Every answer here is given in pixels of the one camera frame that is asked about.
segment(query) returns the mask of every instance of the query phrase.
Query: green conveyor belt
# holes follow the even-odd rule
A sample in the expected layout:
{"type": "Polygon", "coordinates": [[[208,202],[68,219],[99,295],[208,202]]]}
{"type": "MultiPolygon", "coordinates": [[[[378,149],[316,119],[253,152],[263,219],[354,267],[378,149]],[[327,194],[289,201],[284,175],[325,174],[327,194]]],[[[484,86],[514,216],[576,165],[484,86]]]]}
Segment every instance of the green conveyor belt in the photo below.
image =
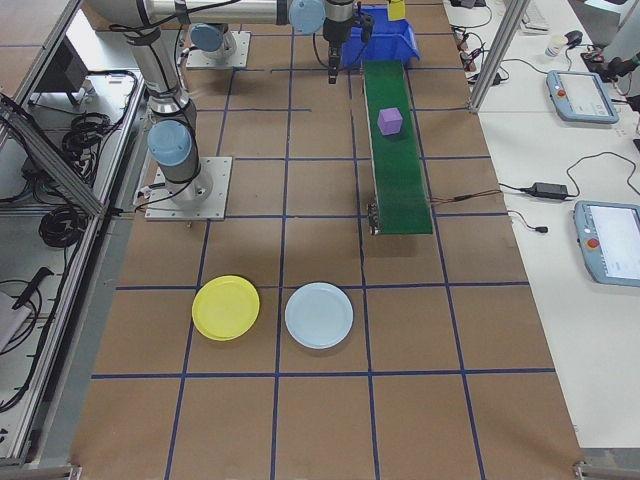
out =
{"type": "Polygon", "coordinates": [[[379,233],[433,233],[402,63],[364,62],[364,85],[379,233]],[[385,136],[378,128],[378,114],[392,107],[402,114],[402,129],[385,136]]]}

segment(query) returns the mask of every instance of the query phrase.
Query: yellow plate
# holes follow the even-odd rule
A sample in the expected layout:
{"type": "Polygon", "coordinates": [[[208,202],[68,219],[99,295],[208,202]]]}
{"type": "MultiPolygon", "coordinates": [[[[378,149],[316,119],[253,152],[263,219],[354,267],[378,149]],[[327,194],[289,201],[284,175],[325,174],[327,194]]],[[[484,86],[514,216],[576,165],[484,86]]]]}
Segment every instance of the yellow plate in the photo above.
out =
{"type": "Polygon", "coordinates": [[[214,278],[200,289],[191,314],[198,331],[224,342],[238,338],[258,318],[260,298],[255,287],[242,277],[214,278]]]}

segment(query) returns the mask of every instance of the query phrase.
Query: blue bin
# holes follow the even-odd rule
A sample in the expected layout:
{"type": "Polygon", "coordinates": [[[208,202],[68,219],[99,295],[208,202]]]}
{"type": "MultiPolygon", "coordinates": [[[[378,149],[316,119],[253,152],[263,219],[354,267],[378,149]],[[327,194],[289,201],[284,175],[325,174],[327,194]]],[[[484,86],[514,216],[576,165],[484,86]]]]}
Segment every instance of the blue bin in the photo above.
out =
{"type": "Polygon", "coordinates": [[[360,41],[362,29],[351,30],[351,38],[342,47],[343,67],[358,67],[362,60],[400,60],[405,65],[412,57],[420,59],[413,28],[408,21],[390,22],[386,6],[362,7],[362,12],[375,20],[373,35],[358,58],[363,46],[360,41]]]}

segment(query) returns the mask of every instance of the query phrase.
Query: power adapter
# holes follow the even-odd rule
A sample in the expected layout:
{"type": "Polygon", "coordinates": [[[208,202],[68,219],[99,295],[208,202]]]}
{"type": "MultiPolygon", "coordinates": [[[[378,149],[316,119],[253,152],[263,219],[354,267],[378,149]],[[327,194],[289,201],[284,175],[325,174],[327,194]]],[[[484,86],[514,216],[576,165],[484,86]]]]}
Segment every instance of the power adapter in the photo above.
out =
{"type": "Polygon", "coordinates": [[[520,191],[532,197],[552,200],[565,200],[569,196],[567,186],[558,183],[536,182],[529,188],[521,188],[520,191]]]}

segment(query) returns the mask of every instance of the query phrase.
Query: floor tile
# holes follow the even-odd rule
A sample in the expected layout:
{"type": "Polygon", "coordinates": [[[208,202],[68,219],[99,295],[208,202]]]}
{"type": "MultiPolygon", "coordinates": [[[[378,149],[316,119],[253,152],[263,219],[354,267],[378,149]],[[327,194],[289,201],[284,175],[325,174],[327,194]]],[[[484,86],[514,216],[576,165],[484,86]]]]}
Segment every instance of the floor tile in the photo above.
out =
{"type": "Polygon", "coordinates": [[[553,368],[528,286],[454,288],[466,368],[553,368]]]}
{"type": "Polygon", "coordinates": [[[82,478],[164,478],[178,379],[94,380],[71,447],[82,478]]]}
{"type": "Polygon", "coordinates": [[[362,220],[364,270],[368,285],[443,281],[435,235],[370,235],[362,220]]]}
{"type": "Polygon", "coordinates": [[[187,380],[171,478],[269,478],[273,382],[271,378],[187,380]]]}
{"type": "Polygon", "coordinates": [[[444,287],[367,290],[374,371],[458,370],[444,287]]]}
{"type": "Polygon", "coordinates": [[[287,220],[285,286],[310,282],[360,285],[358,224],[355,219],[287,220]]]}
{"type": "Polygon", "coordinates": [[[420,60],[412,59],[409,63],[411,67],[462,69],[453,34],[417,35],[416,43],[420,52],[420,60]]]}
{"type": "Polygon", "coordinates": [[[353,162],[290,162],[288,179],[288,215],[356,214],[353,162]]]}
{"type": "Polygon", "coordinates": [[[217,342],[194,331],[189,352],[189,372],[274,372],[278,290],[260,289],[258,294],[260,314],[256,323],[240,338],[217,342]]]}
{"type": "Polygon", "coordinates": [[[235,160],[227,215],[282,215],[283,160],[235,160]]]}
{"type": "Polygon", "coordinates": [[[408,5],[407,18],[415,33],[451,33],[443,5],[408,5]]]}
{"type": "MultiPolygon", "coordinates": [[[[432,159],[427,161],[427,172],[433,198],[453,198],[458,195],[500,189],[490,159],[432,159]]],[[[501,193],[436,207],[438,213],[487,213],[505,210],[504,197],[501,193]]]]}
{"type": "Polygon", "coordinates": [[[291,100],[293,108],[306,108],[314,112],[348,112],[351,105],[349,82],[330,85],[327,75],[322,71],[296,71],[293,73],[291,100]]]}
{"type": "Polygon", "coordinates": [[[555,374],[468,380],[487,478],[575,478],[582,456],[555,374]]]}
{"type": "Polygon", "coordinates": [[[239,70],[233,77],[229,108],[287,109],[289,72],[239,70]]]}
{"type": "Polygon", "coordinates": [[[0,47],[0,65],[11,65],[0,71],[2,93],[13,97],[18,92],[41,52],[40,47],[0,47]]]}
{"type": "Polygon", "coordinates": [[[293,291],[285,291],[282,302],[283,325],[280,340],[281,372],[366,372],[367,351],[364,334],[362,290],[345,290],[353,306],[353,326],[342,342],[326,350],[313,350],[291,337],[285,324],[285,308],[293,291]]]}
{"type": "MultiPolygon", "coordinates": [[[[316,34],[316,45],[320,59],[324,58],[326,61],[328,44],[323,40],[321,33],[316,34]]],[[[313,53],[313,39],[311,36],[296,35],[293,44],[293,60],[294,68],[314,69],[316,71],[312,72],[313,74],[324,77],[327,80],[326,69],[318,63],[318,59],[313,53]]]]}
{"type": "Polygon", "coordinates": [[[418,125],[428,157],[489,155],[480,120],[468,111],[418,112],[418,125]]]}
{"type": "Polygon", "coordinates": [[[344,111],[293,112],[293,158],[352,158],[351,115],[344,111]]]}
{"type": "Polygon", "coordinates": [[[450,282],[524,282],[508,216],[439,218],[450,282]]]}
{"type": "Polygon", "coordinates": [[[229,85],[233,72],[229,70],[183,69],[189,96],[196,107],[202,109],[224,109],[227,105],[229,85]]]}
{"type": "MultiPolygon", "coordinates": [[[[288,27],[276,25],[247,25],[250,32],[266,31],[269,29],[277,35],[290,33],[288,27]]],[[[290,36],[252,36],[249,45],[249,59],[247,68],[250,69],[289,69],[291,68],[291,37],[290,36]]]]}
{"type": "Polygon", "coordinates": [[[195,285],[205,222],[134,220],[119,285],[195,285]]]}
{"type": "Polygon", "coordinates": [[[202,281],[240,275],[256,286],[277,286],[282,220],[229,218],[211,227],[202,281]]]}
{"type": "Polygon", "coordinates": [[[221,112],[198,112],[196,135],[198,137],[198,154],[201,157],[229,155],[219,152],[220,133],[224,114],[221,112]]]}
{"type": "Polygon", "coordinates": [[[117,291],[95,373],[182,371],[195,291],[117,291]]]}
{"type": "Polygon", "coordinates": [[[284,158],[287,112],[229,112],[221,155],[284,158]]]}
{"type": "Polygon", "coordinates": [[[461,69],[410,70],[408,75],[415,108],[466,109],[470,93],[461,69]]]}
{"type": "Polygon", "coordinates": [[[374,391],[382,478],[480,478],[458,375],[376,377],[374,391]]]}
{"type": "Polygon", "coordinates": [[[374,478],[366,378],[282,378],[276,478],[374,478]]]}

